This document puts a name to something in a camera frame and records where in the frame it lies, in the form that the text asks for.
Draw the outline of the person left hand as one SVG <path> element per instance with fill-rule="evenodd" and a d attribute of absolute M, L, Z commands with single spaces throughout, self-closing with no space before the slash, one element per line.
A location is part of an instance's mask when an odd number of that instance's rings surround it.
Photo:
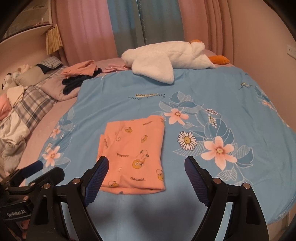
<path fill-rule="evenodd" d="M 10 221 L 9 229 L 15 240 L 26 240 L 30 220 Z"/>

